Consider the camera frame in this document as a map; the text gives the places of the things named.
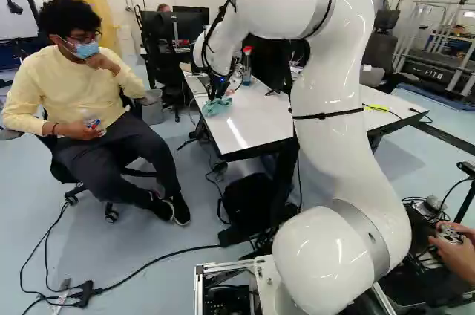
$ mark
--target trash bin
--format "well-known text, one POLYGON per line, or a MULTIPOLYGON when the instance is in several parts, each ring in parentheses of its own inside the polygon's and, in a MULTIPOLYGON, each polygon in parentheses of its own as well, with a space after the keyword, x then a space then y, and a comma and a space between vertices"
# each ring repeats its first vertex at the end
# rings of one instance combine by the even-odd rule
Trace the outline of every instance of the trash bin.
POLYGON ((165 120, 165 114, 163 113, 162 108, 162 90, 156 88, 150 90, 149 94, 158 98, 158 102, 153 105, 144 105, 142 106, 142 115, 143 120, 149 125, 161 124, 165 120))

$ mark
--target light blue floor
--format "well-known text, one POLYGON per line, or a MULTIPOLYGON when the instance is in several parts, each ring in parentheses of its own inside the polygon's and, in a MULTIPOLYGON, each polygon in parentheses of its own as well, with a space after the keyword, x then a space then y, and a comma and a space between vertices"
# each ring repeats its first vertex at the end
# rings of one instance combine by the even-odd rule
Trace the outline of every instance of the light blue floor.
MULTIPOLYGON (((134 65, 137 75, 146 78, 145 67, 134 65)), ((475 128, 471 116, 460 117, 459 112, 434 106, 416 95, 397 91, 401 97, 431 110, 438 126, 445 125, 450 133, 471 134, 475 128)), ((86 279, 105 287, 147 261, 184 247, 217 243, 217 232, 223 225, 216 217, 218 193, 207 182, 207 146, 192 143, 179 152, 176 148, 187 139, 193 125, 187 114, 180 123, 167 114, 164 123, 154 126, 172 148, 183 194, 191 207, 192 223, 181 228, 165 224, 154 216, 133 207, 120 207, 120 220, 107 224, 100 203, 85 192, 79 204, 71 207, 50 239, 49 259, 51 283, 56 287, 61 279, 72 277, 73 283, 86 279)), ((442 197, 464 175, 456 162, 473 160, 471 155, 437 140, 412 127, 404 128, 385 138, 376 153, 390 182, 401 198, 406 196, 442 197)), ((49 171, 50 154, 31 135, 0 143, 0 314, 21 314, 34 300, 19 290, 19 269, 33 245, 56 218, 63 202, 63 194, 71 188, 59 184, 49 171)), ((136 167, 149 166, 139 160, 136 167)), ((262 169, 259 160, 245 160, 230 164, 222 185, 262 169)), ((304 206, 321 204, 329 198, 325 182, 301 158, 304 206)), ((135 180, 150 186, 150 180, 135 180)), ((468 186, 460 186, 448 199, 449 214, 453 217, 468 186)), ((475 209, 469 211, 466 223, 475 227, 475 209)), ((238 259, 250 251, 248 244, 228 249, 204 250, 175 257, 156 264, 116 290, 95 298, 85 310, 63 309, 61 314, 192 314, 193 270, 203 262, 223 262, 238 259)), ((39 254, 26 269, 25 283, 30 289, 44 290, 44 268, 39 254)), ((49 314, 46 305, 39 305, 29 314, 49 314)), ((459 309, 454 314, 469 314, 459 309)))

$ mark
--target hand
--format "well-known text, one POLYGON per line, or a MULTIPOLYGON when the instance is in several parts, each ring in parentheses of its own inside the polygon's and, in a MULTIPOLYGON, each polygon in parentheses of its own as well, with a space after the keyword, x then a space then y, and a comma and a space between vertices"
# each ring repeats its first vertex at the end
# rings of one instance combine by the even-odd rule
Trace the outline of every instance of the hand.
POLYGON ((429 243, 437 246, 438 254, 447 268, 466 282, 475 285, 475 248, 470 239, 464 237, 463 244, 452 244, 430 236, 429 243))
POLYGON ((101 135, 100 129, 88 128, 81 120, 68 124, 60 124, 56 127, 56 132, 60 135, 79 140, 91 140, 101 135))
POLYGON ((441 225, 446 224, 449 227, 452 227, 455 232, 460 232, 462 233, 465 237, 470 239, 472 244, 475 244, 475 230, 462 226, 461 224, 456 224, 455 222, 449 222, 449 221, 440 221, 437 223, 436 227, 439 228, 441 225))
POLYGON ((120 72, 120 66, 101 53, 90 56, 85 61, 86 65, 94 70, 101 68, 103 70, 111 71, 114 75, 117 75, 120 72))

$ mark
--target black sneaker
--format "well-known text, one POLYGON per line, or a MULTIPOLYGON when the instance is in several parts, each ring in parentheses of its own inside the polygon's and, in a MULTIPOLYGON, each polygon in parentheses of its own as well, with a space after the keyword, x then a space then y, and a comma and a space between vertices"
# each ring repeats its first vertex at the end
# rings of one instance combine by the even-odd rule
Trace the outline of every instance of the black sneaker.
POLYGON ((171 221, 175 216, 175 208, 173 203, 169 200, 163 200, 160 198, 158 192, 151 190, 151 205, 148 208, 151 210, 159 219, 164 221, 171 221))
POLYGON ((181 192, 171 196, 169 200, 173 203, 175 209, 174 221, 180 226, 186 226, 190 223, 190 209, 181 195, 181 192))

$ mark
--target white game controller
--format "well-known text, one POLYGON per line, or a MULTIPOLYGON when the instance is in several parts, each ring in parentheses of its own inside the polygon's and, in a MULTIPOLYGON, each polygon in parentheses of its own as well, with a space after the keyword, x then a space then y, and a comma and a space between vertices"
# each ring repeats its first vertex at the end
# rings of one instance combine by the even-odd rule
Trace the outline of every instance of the white game controller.
POLYGON ((442 224, 437 227, 437 238, 443 239, 452 244, 463 244, 464 236, 456 232, 452 227, 442 224))

